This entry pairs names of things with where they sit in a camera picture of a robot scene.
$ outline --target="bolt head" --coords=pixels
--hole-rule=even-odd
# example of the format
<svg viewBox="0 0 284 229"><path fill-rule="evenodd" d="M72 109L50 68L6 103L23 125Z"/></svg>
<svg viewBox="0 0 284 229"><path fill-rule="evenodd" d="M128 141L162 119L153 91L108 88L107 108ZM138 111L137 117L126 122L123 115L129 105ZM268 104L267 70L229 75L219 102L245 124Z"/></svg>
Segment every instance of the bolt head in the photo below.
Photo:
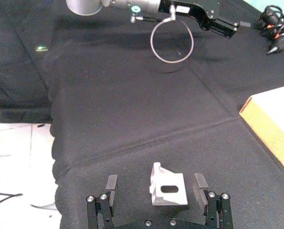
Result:
<svg viewBox="0 0 284 229"><path fill-rule="evenodd" d="M88 196L87 197L87 202L93 202L94 196Z"/></svg>
<svg viewBox="0 0 284 229"><path fill-rule="evenodd" d="M177 224L177 221L176 220L174 220L174 219L171 219L170 220L170 225L171 226L175 226Z"/></svg>
<svg viewBox="0 0 284 229"><path fill-rule="evenodd" d="M100 196L100 198L101 198L102 200L104 200L104 199L107 198L107 195L106 195L106 194L102 194L102 195Z"/></svg>
<svg viewBox="0 0 284 229"><path fill-rule="evenodd" d="M209 197L214 198L216 195L213 192L209 192Z"/></svg>
<svg viewBox="0 0 284 229"><path fill-rule="evenodd" d="M230 198L230 197L229 197L229 195L228 195L228 194L226 194L226 193L222 193L222 198L223 198L223 199L228 199L228 198Z"/></svg>
<svg viewBox="0 0 284 229"><path fill-rule="evenodd" d="M149 227L152 224L152 221L149 219L145 221L145 226Z"/></svg>

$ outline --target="tile floor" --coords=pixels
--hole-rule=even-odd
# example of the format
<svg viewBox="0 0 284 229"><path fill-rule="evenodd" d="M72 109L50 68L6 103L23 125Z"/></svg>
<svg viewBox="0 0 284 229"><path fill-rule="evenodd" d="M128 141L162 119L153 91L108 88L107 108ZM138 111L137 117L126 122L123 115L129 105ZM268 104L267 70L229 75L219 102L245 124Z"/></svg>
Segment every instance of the tile floor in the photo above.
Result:
<svg viewBox="0 0 284 229"><path fill-rule="evenodd" d="M0 229L59 228L58 211L30 206L54 202L54 138L49 129L50 125L0 124L0 192L23 194L0 204Z"/></svg>

